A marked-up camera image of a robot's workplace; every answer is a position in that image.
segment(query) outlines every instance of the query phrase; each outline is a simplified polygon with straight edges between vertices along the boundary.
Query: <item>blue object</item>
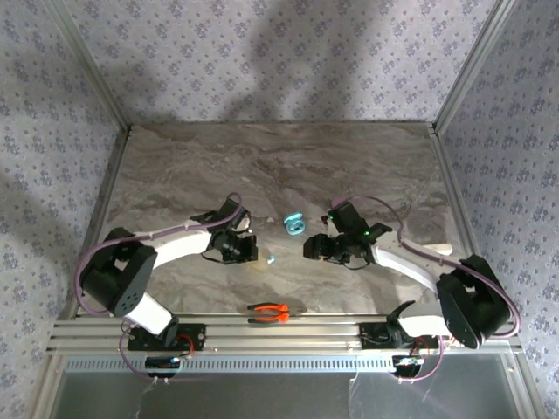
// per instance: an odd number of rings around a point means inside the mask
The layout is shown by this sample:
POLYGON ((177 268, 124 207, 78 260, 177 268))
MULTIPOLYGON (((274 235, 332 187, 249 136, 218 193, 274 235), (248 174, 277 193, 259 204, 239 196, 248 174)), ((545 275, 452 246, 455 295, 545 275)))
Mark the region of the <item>blue object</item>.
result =
POLYGON ((287 234, 290 236, 296 236, 303 231, 305 231, 305 222, 303 221, 303 215, 300 212, 295 212, 290 216, 287 216, 283 220, 283 224, 286 225, 287 234))

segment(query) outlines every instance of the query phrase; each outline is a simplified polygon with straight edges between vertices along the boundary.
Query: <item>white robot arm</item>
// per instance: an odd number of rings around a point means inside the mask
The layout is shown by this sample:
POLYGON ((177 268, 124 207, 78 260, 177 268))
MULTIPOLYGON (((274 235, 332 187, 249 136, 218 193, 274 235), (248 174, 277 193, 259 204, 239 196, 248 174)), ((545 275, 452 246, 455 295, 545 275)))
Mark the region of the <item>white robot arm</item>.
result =
POLYGON ((145 292, 152 271, 210 250, 219 251, 224 264, 256 260, 256 237, 246 235, 250 221, 250 213, 228 197, 219 211, 164 230, 131 233, 114 229, 93 249, 84 269, 79 269, 77 290, 91 294, 113 315, 140 326, 167 346, 176 337, 177 320, 145 292))
POLYGON ((369 227, 349 201, 332 208, 323 221, 329 234, 318 234, 305 242, 306 258, 346 267, 351 258, 363 258, 366 265, 378 264, 398 271, 437 296, 437 303, 408 301, 388 316, 390 333, 398 334, 394 340, 453 336, 466 347, 476 349, 507 322, 511 313, 515 326, 506 335, 518 331, 518 310, 485 259, 477 255, 462 260, 443 257, 441 253, 448 251, 446 246, 439 246, 439 253, 403 240, 401 222, 398 231, 381 223, 369 227))

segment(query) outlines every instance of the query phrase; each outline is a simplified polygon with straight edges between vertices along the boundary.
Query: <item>pliers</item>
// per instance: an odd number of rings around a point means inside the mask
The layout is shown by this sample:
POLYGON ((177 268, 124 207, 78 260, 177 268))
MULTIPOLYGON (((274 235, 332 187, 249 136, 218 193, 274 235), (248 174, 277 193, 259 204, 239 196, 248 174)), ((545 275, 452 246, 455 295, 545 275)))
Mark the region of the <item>pliers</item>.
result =
POLYGON ((285 323, 289 320, 289 315, 296 316, 304 312, 304 310, 295 308, 289 309, 287 304, 276 304, 276 303, 260 303, 260 304, 253 304, 251 306, 246 307, 247 310, 251 312, 257 312, 258 314, 264 312, 277 312, 275 315, 267 316, 267 317, 254 317, 248 319, 249 323, 285 323))

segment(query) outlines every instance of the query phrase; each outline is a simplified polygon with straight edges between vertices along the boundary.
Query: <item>gray marble surface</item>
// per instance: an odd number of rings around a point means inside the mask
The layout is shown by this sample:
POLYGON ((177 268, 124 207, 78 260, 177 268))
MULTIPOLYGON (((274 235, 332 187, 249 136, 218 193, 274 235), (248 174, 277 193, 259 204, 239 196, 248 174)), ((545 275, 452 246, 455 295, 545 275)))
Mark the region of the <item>gray marble surface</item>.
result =
MULTIPOLYGON (((299 301, 311 313, 389 313, 407 299, 434 299, 385 268, 349 271, 302 257, 337 196, 381 197, 404 218, 408 238, 448 242, 461 252, 424 124, 134 127, 103 236, 116 226, 146 231, 180 223, 218 209, 232 191, 252 213, 261 258, 222 266, 196 255, 161 266, 148 292, 170 310, 230 313, 272 300, 299 301), (292 237, 283 219, 295 211, 307 230, 292 237)), ((396 226, 382 206, 355 205, 370 223, 396 226)))

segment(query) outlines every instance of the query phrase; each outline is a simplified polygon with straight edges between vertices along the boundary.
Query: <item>purple cable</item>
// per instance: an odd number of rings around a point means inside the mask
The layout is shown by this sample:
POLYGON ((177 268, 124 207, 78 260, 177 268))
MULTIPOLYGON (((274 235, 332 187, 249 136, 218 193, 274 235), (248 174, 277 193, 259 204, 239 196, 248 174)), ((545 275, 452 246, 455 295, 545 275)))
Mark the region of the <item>purple cable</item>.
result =
POLYGON ((127 243, 127 242, 143 242, 143 241, 148 241, 148 240, 156 240, 157 238, 170 236, 170 235, 173 235, 173 234, 176 234, 176 233, 180 233, 182 231, 207 230, 207 229, 210 229, 212 227, 217 227, 218 225, 228 223, 228 222, 230 222, 230 220, 235 218, 238 215, 238 213, 240 212, 240 210, 243 208, 241 195, 239 195, 237 192, 231 192, 227 196, 227 199, 231 198, 232 196, 235 196, 238 199, 237 208, 229 216, 226 216, 225 218, 223 218, 221 220, 214 221, 213 223, 199 224, 199 225, 189 225, 189 226, 177 225, 175 227, 170 227, 170 228, 168 228, 166 230, 163 230, 163 231, 158 231, 158 232, 153 233, 151 235, 116 238, 114 240, 108 240, 106 242, 96 244, 89 251, 87 251, 86 254, 84 254, 84 256, 79 260, 78 267, 76 268, 76 272, 73 275, 74 292, 76 294, 76 299, 78 299, 78 301, 79 301, 79 305, 82 306, 83 309, 88 314, 91 314, 92 316, 99 317, 99 316, 106 316, 108 314, 108 310, 97 311, 97 310, 94 310, 93 308, 91 308, 87 304, 87 302, 84 300, 84 297, 81 295, 83 290, 81 289, 81 286, 79 285, 79 277, 81 276, 81 273, 84 271, 84 269, 86 269, 87 264, 89 263, 89 261, 91 260, 91 258, 93 257, 93 255, 95 253, 97 253, 101 249, 105 249, 105 248, 110 247, 110 246, 115 246, 117 244, 122 244, 122 243, 127 243))
POLYGON ((508 306, 508 308, 509 308, 509 310, 510 310, 512 316, 513 316, 513 323, 514 323, 513 328, 511 330, 507 331, 507 332, 504 332, 504 333, 494 333, 493 336, 498 337, 498 338, 510 338, 510 337, 514 336, 515 334, 517 334, 519 332, 519 330, 521 328, 521 314, 518 311, 518 308, 516 308, 516 304, 513 302, 513 300, 511 300, 510 297, 508 297, 508 295, 498 285, 496 285, 492 280, 487 278, 485 275, 482 275, 479 272, 476 272, 473 269, 468 268, 467 266, 464 266, 460 263, 457 263, 457 262, 454 262, 452 260, 448 260, 448 259, 445 259, 445 258, 442 258, 442 257, 439 257, 439 256, 434 256, 430 253, 426 253, 424 251, 420 251, 418 249, 414 249, 413 247, 409 246, 402 239, 402 231, 404 230, 404 222, 398 216, 396 211, 389 204, 387 204, 385 201, 383 201, 382 199, 376 198, 374 196, 352 196, 348 199, 336 198, 336 199, 334 199, 334 201, 332 201, 332 208, 336 208, 341 203, 344 203, 346 201, 351 201, 352 199, 356 199, 356 198, 366 198, 366 199, 376 201, 376 202, 382 204, 384 207, 386 207, 392 213, 392 215, 396 218, 396 220, 400 224, 400 226, 397 230, 398 242, 407 251, 415 253, 416 255, 419 255, 422 258, 426 258, 428 260, 431 260, 432 262, 437 262, 438 264, 445 264, 447 266, 451 266, 454 269, 460 269, 461 271, 464 271, 467 274, 472 275, 474 278, 481 281, 484 285, 487 285, 489 288, 491 288, 493 291, 495 291, 502 299, 505 300, 505 302, 507 303, 507 306, 508 306))
MULTIPOLYGON (((138 368, 136 368, 134 366, 132 361, 128 359, 126 354, 124 354, 124 340, 126 339, 126 336, 128 334, 130 334, 131 330, 132 330, 132 327, 129 327, 127 330, 124 331, 121 338, 119 339, 119 352, 121 353, 122 360, 124 361, 124 363, 126 364, 126 366, 128 367, 128 369, 130 371, 132 371, 136 375, 139 375, 144 380, 152 381, 154 383, 157 383, 157 382, 160 382, 160 381, 165 381, 164 378, 150 377, 148 374, 144 373, 143 371, 140 371, 138 368)), ((169 382, 185 382, 185 381, 197 381, 197 379, 196 378, 172 378, 172 379, 169 379, 169 382)))

